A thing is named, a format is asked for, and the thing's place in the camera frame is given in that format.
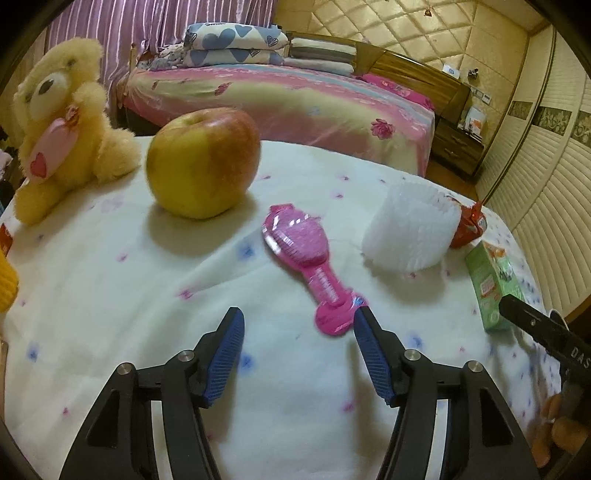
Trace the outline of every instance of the blue gripper pad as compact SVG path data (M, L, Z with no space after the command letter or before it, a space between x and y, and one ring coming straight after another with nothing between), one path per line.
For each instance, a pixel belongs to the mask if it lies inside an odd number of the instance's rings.
M390 367L361 309L355 312L353 331L376 393L391 404L396 394L392 389Z
M203 397L209 406L222 396L232 367L242 350L243 341L244 315L236 309L207 369L207 383Z

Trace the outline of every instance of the yellow-red apple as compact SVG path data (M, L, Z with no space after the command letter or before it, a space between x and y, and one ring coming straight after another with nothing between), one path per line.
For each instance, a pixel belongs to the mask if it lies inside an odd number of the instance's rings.
M261 140L242 110L212 108L167 123L152 139L148 184L169 212L195 219L236 205L255 178Z

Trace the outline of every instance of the table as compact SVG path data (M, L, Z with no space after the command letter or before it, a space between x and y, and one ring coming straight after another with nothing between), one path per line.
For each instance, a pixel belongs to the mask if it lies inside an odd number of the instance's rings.
M150 138L138 142L145 152ZM57 479L119 363L162 364L239 306L246 336L237 371L203 412L222 478L375 478L396 411L375 394L353 333L319 333L307 288L263 243L269 206L287 202L321 218L334 270L368 299L384 328L433 362L480 360L530 432L545 398L560 388L558 365L527 336L483 331L463 260L469 247L410 275L379 275L364 265L361 239L387 190L426 181L314 147L263 142L248 197L205 222L158 207L143 171L72 193L32 228L20 225L10 206L2 221L14 236L8 258L21 288L3 325L10 345L6 424L25 456L45 480ZM528 301L542 308L514 238L485 213L485 239L508 249ZM158 404L154 410L167 479ZM429 479L439 478L445 402L437 412Z

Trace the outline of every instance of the teddy bear nose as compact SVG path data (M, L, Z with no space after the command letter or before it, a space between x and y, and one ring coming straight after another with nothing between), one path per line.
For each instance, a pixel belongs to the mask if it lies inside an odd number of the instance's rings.
M39 95L43 95L46 91L48 91L53 85L53 79L46 80L41 84L41 88L39 88Z

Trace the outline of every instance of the purple striped curtain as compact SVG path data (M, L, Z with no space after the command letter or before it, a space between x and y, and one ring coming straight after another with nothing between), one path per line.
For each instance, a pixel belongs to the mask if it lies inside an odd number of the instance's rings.
M131 44L141 53L155 51L167 0L74 0L49 26L47 48L73 37L96 38L105 49L100 82L109 92L115 113L113 86L125 76Z
M100 82L116 112L115 85L128 72L129 49L153 53L183 40L197 21L269 26L277 0L74 0L49 26L47 48L73 37L96 38L105 49Z
M277 0L167 0L162 21L162 45L183 41L196 22L235 22L268 27Z

